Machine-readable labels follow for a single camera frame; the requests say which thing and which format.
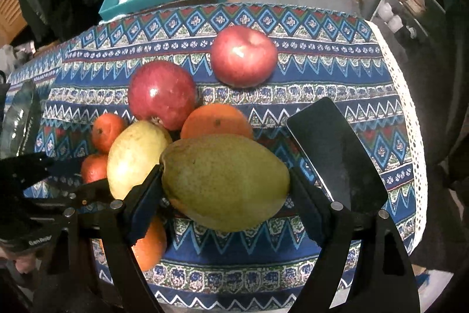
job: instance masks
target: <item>black smartphone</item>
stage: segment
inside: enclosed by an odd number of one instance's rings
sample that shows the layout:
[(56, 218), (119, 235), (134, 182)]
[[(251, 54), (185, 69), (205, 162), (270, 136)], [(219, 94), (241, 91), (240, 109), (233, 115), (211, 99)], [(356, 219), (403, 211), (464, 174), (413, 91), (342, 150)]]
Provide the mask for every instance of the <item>black smartphone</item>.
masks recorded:
[(388, 193), (369, 155), (334, 102), (324, 97), (287, 119), (298, 149), (333, 201), (375, 214)]

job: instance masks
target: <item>blue patterned tablecloth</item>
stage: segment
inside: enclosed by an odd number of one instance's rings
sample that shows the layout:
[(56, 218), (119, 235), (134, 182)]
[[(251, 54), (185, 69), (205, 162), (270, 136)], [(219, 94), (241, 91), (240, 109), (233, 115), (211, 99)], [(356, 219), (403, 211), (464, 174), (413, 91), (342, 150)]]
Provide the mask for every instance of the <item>blue patterned tablecloth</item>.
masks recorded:
[[(231, 89), (210, 68), (217, 32), (242, 24), (269, 35), (278, 66), (255, 90)], [(132, 73), (152, 60), (168, 60), (189, 71), (204, 103), (238, 107), (255, 138), (288, 166), (315, 174), (296, 150), (285, 120), (318, 98), (332, 98), (369, 153), (385, 184), (385, 209), (410, 250), (416, 227), (414, 172), (402, 103), (381, 47), (367, 22), (348, 14), (306, 7), (224, 4), (132, 16), (97, 26), (35, 59), (10, 77), (12, 95), (34, 78), (44, 100), (36, 151), (67, 158), (94, 151), (93, 120), (104, 112), (133, 116), (127, 106)], [(80, 179), (62, 179), (80, 184)], [(50, 195), (42, 182), (30, 197)], [(320, 252), (307, 237), (290, 199), (282, 210), (251, 230), (208, 230), (168, 209), (171, 244), (145, 277), (161, 302), (195, 308), (266, 310), (290, 306)], [(339, 288), (350, 285), (359, 246), (351, 246)], [(111, 276), (95, 247), (99, 274)]]

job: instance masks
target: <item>tablecloth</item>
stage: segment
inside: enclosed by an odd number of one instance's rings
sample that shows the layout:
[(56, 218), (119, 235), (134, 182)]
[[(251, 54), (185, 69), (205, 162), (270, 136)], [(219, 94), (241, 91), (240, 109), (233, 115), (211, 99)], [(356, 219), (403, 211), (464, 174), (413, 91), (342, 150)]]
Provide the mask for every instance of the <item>tablecloth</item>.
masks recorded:
[[(273, 76), (254, 90), (220, 84), (210, 67), (210, 45), (233, 24), (267, 34), (278, 48)], [(168, 60), (189, 71), (205, 104), (230, 103), (250, 120), (255, 139), (288, 166), (318, 179), (295, 148), (286, 118), (321, 97), (334, 100), (381, 175), (390, 213), (408, 252), (425, 227), (426, 176), (423, 144), (412, 99), (379, 30), (346, 13), (296, 6), (220, 4), (138, 14), (93, 27), (11, 74), (6, 109), (26, 79), (43, 100), (35, 151), (51, 157), (94, 151), (91, 125), (104, 112), (129, 121), (127, 86), (137, 68)], [(53, 193), (50, 182), (27, 190)], [(160, 302), (185, 307), (268, 310), (292, 305), (320, 248), (304, 231), (290, 198), (281, 211), (250, 230), (208, 230), (167, 209), (170, 245), (145, 277)], [(353, 243), (339, 285), (353, 278), (359, 243)], [(95, 244), (99, 276), (111, 281)]]

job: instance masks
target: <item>white lace trim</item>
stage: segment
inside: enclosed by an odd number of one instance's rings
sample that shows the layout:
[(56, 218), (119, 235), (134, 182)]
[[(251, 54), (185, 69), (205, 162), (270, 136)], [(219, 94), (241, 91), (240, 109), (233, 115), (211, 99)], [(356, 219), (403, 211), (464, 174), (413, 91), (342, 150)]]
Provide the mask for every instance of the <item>white lace trim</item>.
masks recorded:
[(420, 124), (418, 122), (414, 101), (410, 96), (404, 75), (389, 49), (386, 40), (383, 38), (381, 31), (379, 31), (379, 28), (371, 22), (367, 23), (371, 27), (377, 43), (381, 47), (384, 62), (388, 66), (389, 74), (394, 82), (394, 86), (397, 94), (399, 95), (402, 110), (404, 112), (410, 153), (412, 155), (412, 165), (414, 166), (414, 191), (417, 209), (415, 236), (411, 248), (412, 251), (422, 240), (422, 235), (424, 234), (425, 226), (427, 224), (428, 183), (424, 155), (424, 142), (420, 132)]

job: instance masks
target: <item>orange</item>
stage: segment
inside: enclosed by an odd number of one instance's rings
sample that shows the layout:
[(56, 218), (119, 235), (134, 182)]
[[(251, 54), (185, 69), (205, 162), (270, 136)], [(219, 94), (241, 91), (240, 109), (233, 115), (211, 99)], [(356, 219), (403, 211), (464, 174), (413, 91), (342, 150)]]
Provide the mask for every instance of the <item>orange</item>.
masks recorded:
[(93, 124), (91, 142), (101, 153), (109, 153), (113, 142), (126, 126), (122, 117), (112, 113), (102, 114)]
[[(101, 240), (99, 245), (104, 252)], [(150, 223), (145, 237), (137, 240), (132, 251), (142, 272), (153, 269), (161, 261), (166, 251), (166, 231), (157, 216)]]
[(223, 133), (253, 138), (249, 121), (238, 109), (228, 104), (208, 104), (195, 109), (187, 117), (181, 138)]
[(107, 154), (91, 154), (81, 164), (83, 183), (107, 178)]

